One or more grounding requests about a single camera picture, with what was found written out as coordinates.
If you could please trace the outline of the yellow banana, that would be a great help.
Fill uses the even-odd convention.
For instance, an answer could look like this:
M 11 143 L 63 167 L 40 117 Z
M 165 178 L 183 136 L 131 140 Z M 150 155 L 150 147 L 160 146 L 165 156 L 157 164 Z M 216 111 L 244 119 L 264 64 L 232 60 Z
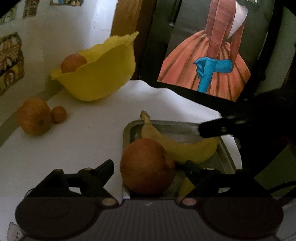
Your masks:
M 179 143 L 160 133 L 151 123 L 149 114 L 146 111 L 140 113 L 144 120 L 141 130 L 142 138 L 148 138 L 158 142 L 169 156 L 180 163 L 190 160 L 196 164 L 202 163 L 211 158 L 217 150 L 218 138 L 206 138 L 198 143 Z

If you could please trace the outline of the red apple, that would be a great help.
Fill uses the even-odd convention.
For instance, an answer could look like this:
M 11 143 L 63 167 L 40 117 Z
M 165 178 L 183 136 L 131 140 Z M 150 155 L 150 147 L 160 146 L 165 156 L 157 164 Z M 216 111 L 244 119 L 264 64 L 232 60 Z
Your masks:
M 158 142 L 140 138 L 123 150 L 120 160 L 123 184 L 138 193 L 166 190 L 175 177 L 175 162 Z
M 22 104 L 17 119 L 22 130 L 32 136 L 44 134 L 53 123 L 48 104 L 38 97 L 29 98 Z

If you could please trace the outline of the small orange kumquat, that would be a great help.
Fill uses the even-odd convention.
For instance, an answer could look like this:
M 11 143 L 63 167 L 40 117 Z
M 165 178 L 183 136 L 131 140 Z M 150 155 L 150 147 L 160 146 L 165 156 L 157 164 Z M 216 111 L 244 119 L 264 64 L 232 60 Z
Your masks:
M 62 123 L 67 118 L 67 111 L 62 106 L 57 106 L 52 109 L 52 119 L 54 123 Z

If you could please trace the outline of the metal baking tray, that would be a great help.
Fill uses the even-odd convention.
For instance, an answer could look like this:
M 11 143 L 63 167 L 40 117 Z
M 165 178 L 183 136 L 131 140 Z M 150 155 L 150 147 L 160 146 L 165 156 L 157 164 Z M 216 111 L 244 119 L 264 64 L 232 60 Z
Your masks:
M 167 120 L 152 120 L 151 124 L 165 137 L 177 142 L 180 146 L 194 145 L 203 140 L 198 134 L 198 124 Z M 123 130 L 123 149 L 126 149 L 129 144 L 142 137 L 142 128 L 144 120 L 134 120 L 129 123 Z M 185 180 L 184 163 L 186 160 L 195 161 L 193 157 L 197 151 L 185 152 L 182 154 L 168 154 L 175 161 L 175 176 L 172 184 L 166 190 L 160 193 L 141 194 L 139 192 L 129 190 L 124 184 L 122 185 L 122 197 L 124 199 L 174 199 L 177 198 L 178 192 Z M 236 166 L 231 158 L 228 149 L 221 137 L 217 138 L 217 149 L 211 157 L 198 164 L 201 168 L 213 168 L 221 173 L 233 174 Z

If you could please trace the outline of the orange dress woman poster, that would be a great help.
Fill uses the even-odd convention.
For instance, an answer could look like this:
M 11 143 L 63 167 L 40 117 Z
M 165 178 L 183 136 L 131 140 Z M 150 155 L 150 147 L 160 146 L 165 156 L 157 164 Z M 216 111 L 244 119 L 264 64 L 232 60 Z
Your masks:
M 211 1 L 205 28 L 165 58 L 158 81 L 236 101 L 251 76 L 238 53 L 247 15 L 245 3 Z

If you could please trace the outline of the yellow scalloped bowl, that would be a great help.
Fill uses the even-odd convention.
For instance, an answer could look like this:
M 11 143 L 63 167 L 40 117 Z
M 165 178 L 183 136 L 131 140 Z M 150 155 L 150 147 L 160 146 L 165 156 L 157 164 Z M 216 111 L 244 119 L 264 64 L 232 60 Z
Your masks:
M 104 43 L 79 52 L 87 60 L 74 72 L 54 69 L 50 76 L 60 82 L 75 98 L 94 101 L 119 90 L 135 72 L 133 43 L 138 31 L 131 35 L 111 36 Z

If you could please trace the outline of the apple inside yellow bowl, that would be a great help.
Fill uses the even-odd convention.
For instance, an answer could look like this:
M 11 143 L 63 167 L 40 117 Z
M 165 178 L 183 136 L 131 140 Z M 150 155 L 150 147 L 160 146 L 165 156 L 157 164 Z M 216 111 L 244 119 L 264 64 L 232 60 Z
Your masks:
M 84 56 L 75 53 L 67 56 L 61 63 L 62 73 L 75 72 L 77 68 L 87 64 L 87 60 Z

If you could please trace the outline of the colourful houses drawing paper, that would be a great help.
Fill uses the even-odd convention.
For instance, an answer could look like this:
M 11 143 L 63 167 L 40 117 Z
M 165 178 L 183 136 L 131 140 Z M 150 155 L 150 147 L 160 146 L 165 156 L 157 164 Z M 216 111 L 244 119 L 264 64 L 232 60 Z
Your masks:
M 25 1 L 23 18 L 36 16 L 40 1 Z M 1 17 L 1 26 L 16 19 L 17 5 Z M 25 76 L 23 41 L 17 31 L 1 35 L 1 97 Z

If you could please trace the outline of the cartoon bear girl drawing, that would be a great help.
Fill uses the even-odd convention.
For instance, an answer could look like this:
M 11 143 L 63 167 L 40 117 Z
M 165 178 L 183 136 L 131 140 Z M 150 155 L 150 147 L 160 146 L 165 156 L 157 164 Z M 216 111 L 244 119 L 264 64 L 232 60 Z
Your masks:
M 81 6 L 83 0 L 51 0 L 50 4 L 53 6 Z

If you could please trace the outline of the brown wooden door frame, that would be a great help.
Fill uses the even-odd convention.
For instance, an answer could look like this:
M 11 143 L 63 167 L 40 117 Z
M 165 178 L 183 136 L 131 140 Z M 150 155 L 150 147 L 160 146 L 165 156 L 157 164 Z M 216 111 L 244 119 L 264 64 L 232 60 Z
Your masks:
M 141 0 L 117 1 L 110 35 L 124 36 L 134 33 L 141 8 Z

